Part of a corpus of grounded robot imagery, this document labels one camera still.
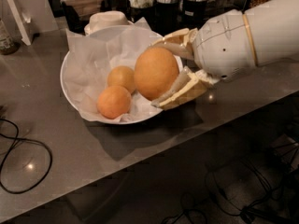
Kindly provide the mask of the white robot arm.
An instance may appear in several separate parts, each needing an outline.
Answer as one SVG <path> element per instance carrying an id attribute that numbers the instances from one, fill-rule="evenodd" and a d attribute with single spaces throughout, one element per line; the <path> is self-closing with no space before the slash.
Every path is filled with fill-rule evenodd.
<path id="1" fill-rule="evenodd" d="M 299 0 L 271 0 L 244 12 L 230 10 L 199 29 L 180 29 L 153 44 L 192 60 L 171 88 L 151 104 L 168 110 L 193 100 L 219 81 L 231 81 L 299 52 Z"/>

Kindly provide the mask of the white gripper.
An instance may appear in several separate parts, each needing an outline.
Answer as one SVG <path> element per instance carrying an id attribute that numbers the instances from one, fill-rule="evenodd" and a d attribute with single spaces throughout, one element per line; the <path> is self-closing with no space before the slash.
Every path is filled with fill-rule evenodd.
<path id="1" fill-rule="evenodd" d="M 257 56 L 245 14 L 231 10 L 209 19 L 199 30 L 183 28 L 150 44 L 192 60 L 202 68 L 193 72 L 185 66 L 171 88 L 151 104 L 169 110 L 204 94 L 221 80 L 250 73 Z"/>

